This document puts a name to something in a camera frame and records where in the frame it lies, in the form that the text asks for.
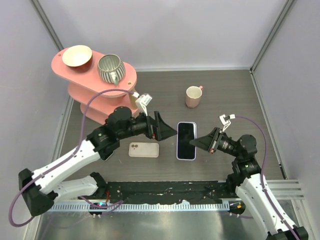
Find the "white-edged black phone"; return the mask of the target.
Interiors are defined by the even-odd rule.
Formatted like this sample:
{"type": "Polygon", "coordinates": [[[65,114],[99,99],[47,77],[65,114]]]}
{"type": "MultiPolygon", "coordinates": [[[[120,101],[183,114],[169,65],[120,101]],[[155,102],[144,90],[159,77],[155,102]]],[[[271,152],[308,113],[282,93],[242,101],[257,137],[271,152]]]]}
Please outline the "white-edged black phone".
{"type": "Polygon", "coordinates": [[[113,154],[114,154],[113,151],[110,152],[110,153],[108,153],[108,154],[105,154],[105,155],[101,158],[101,160],[104,161],[104,162],[106,162],[113,154]]]}

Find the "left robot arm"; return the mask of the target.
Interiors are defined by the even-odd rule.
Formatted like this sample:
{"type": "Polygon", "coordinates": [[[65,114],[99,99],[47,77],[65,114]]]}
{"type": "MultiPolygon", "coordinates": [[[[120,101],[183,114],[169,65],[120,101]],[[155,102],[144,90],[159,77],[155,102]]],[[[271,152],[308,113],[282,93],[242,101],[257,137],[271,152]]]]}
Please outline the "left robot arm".
{"type": "Polygon", "coordinates": [[[48,211],[68,191],[62,189],[65,179],[98,160],[105,161],[117,148],[120,141],[145,135],[158,142],[177,134],[166,124],[158,111],[154,117],[140,113],[133,117],[128,107],[117,107],[105,124],[88,134],[78,146],[58,160],[34,171],[25,168],[18,174],[19,190],[32,217],[48,211]]]}

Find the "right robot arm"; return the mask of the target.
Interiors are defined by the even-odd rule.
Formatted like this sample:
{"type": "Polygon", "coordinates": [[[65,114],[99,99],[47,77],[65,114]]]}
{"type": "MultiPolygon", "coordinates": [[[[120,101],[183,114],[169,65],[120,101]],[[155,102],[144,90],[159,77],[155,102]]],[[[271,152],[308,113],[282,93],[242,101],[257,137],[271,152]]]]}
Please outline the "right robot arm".
{"type": "Polygon", "coordinates": [[[193,139],[191,145],[213,154],[216,151],[234,157],[233,172],[226,179],[226,193],[239,197],[245,204],[266,240],[307,240],[309,234],[303,226],[286,214],[269,185],[255,155],[257,141],[253,135],[242,135],[237,141],[216,127],[209,134],[193,139]]]}

